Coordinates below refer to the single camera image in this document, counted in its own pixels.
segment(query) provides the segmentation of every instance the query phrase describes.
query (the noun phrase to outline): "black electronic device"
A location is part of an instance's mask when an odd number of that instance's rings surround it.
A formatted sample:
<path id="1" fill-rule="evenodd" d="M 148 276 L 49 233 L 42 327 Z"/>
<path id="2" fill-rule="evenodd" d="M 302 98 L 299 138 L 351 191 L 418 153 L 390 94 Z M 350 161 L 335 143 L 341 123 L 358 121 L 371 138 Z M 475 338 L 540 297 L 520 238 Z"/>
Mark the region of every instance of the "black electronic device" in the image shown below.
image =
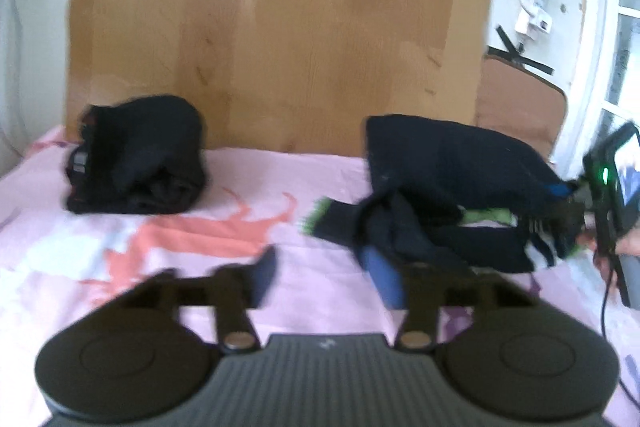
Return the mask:
<path id="1" fill-rule="evenodd" d="M 625 306 L 640 309 L 640 260 L 616 254 L 616 242 L 640 216 L 640 133 L 627 122 L 584 157 L 598 255 L 609 257 Z"/>
<path id="2" fill-rule="evenodd" d="M 373 335 L 272 335 L 246 309 L 273 279 L 276 251 L 210 277 L 162 272 L 53 337 L 36 381 L 47 427 L 607 426 L 618 379 L 612 347 L 498 275 L 396 271 L 408 310 L 390 346 Z M 215 309 L 217 345 L 179 324 L 180 306 Z M 473 325 L 436 343 L 441 306 Z"/>

